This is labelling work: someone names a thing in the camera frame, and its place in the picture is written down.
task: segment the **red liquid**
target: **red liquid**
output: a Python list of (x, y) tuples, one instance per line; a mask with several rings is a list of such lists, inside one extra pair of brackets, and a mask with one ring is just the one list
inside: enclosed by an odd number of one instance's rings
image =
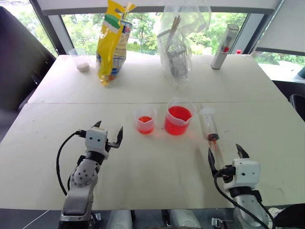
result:
[[(150, 117), (148, 117), (148, 116), (142, 116), (142, 117), (139, 118), (139, 120), (140, 120), (141, 122), (143, 122), (143, 123), (146, 123), (146, 122), (150, 121), (151, 119), (152, 119), (152, 118), (150, 118)], [(137, 129), (138, 129), (138, 131), (139, 131), (141, 134), (143, 134), (143, 135), (149, 134), (150, 132), (153, 131), (153, 127), (152, 127), (152, 129), (149, 129), (149, 130), (142, 130), (142, 129), (141, 129), (141, 124), (138, 124)]]
[[(172, 106), (170, 109), (168, 109), (169, 113), (179, 119), (182, 119), (184, 121), (189, 120), (189, 118), (192, 117), (192, 113), (182, 107), (182, 106)], [(175, 125), (173, 123), (170, 122), (170, 120), (165, 117), (165, 123), (164, 123), (164, 128), (166, 129), (166, 131), (172, 135), (181, 135), (183, 134), (187, 127), (189, 126), (189, 124), (187, 125)]]

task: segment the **plastic bag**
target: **plastic bag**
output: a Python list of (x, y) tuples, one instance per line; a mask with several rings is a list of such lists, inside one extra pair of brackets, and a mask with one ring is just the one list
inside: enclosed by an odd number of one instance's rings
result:
[(135, 5), (128, 3), (124, 8), (120, 4), (108, 0), (108, 8), (102, 24), (96, 51), (98, 76), (103, 85), (113, 80), (126, 60), (126, 43), (132, 24), (124, 21), (127, 12)]
[[(179, 19), (173, 34), (173, 22)], [(187, 36), (209, 28), (211, 9), (204, 0), (167, 1), (157, 36), (158, 53), (166, 77), (176, 88), (185, 87), (189, 81), (192, 50)]]

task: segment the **plastic cup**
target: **plastic cup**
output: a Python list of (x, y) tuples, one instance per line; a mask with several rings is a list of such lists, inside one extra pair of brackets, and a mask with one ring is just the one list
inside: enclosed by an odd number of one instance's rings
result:
[(149, 105), (144, 105), (136, 110), (134, 119), (137, 130), (144, 135), (151, 133), (154, 129), (156, 115), (156, 109)]
[(71, 49), (70, 51), (68, 51), (68, 53), (73, 58), (73, 61), (78, 71), (86, 72), (90, 69), (89, 56), (86, 54), (86, 51), (84, 49)]
[(171, 135), (182, 135), (189, 126), (196, 107), (193, 103), (183, 98), (173, 98), (167, 104), (164, 128)]

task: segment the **yellow snack bag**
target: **yellow snack bag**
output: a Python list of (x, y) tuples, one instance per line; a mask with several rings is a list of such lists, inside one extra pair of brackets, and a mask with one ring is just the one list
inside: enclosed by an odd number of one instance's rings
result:
[(120, 4), (108, 0), (108, 9), (96, 51), (98, 76), (103, 85), (107, 85), (115, 78), (126, 60), (126, 43), (132, 24), (122, 21), (122, 19), (126, 17), (127, 12), (134, 8), (135, 5), (132, 3), (128, 3), (127, 7), (124, 8)]

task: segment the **window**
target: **window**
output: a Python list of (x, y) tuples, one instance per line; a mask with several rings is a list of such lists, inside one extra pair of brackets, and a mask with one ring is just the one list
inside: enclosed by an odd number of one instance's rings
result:
[(14, 15), (47, 50), (58, 56), (28, 0), (0, 1), (0, 6)]
[[(62, 15), (67, 31), (75, 48), (83, 48), (95, 55), (103, 22), (103, 14)], [(189, 36), (194, 54), (215, 54), (227, 24), (241, 27), (247, 13), (212, 13), (211, 24), (206, 32)], [(127, 50), (147, 54), (157, 54), (157, 34), (162, 13), (129, 13), (127, 20), (133, 23)]]
[(254, 58), (271, 80), (305, 83), (305, 79), (298, 75), (305, 66), (305, 56), (255, 52)]

